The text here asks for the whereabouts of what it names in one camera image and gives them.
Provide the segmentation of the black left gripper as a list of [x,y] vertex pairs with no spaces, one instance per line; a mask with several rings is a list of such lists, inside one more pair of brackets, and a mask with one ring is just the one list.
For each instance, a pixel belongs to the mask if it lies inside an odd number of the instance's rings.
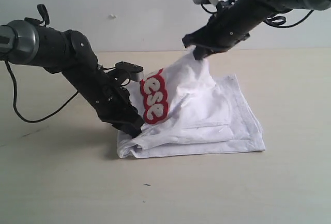
[[98,68],[89,75],[85,86],[85,99],[101,121],[112,124],[132,138],[141,134],[144,120],[132,106],[128,91],[114,77]]

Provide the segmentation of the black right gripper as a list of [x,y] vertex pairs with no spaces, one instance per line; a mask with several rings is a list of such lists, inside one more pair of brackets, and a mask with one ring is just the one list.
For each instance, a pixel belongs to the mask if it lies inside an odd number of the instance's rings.
[[223,53],[244,40],[251,30],[251,0],[217,1],[217,12],[208,23],[182,38],[185,48],[193,50],[195,60]]

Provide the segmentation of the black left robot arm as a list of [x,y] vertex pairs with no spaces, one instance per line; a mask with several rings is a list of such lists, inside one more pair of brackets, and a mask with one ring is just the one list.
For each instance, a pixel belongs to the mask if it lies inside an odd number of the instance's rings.
[[142,132],[144,120],[132,105],[124,82],[138,82],[143,76],[143,67],[118,62],[111,69],[104,68],[82,33],[61,32],[27,20],[14,20],[1,25],[1,55],[3,60],[15,65],[61,73],[101,121],[133,138]]

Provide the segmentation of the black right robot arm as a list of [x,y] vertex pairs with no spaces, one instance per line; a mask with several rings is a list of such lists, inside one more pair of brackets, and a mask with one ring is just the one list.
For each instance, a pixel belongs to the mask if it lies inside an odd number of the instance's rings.
[[286,28],[283,14],[294,9],[324,11],[330,0],[193,0],[196,5],[213,5],[216,11],[202,28],[185,35],[185,48],[194,46],[193,56],[202,60],[224,53],[250,37],[250,31],[261,23]]

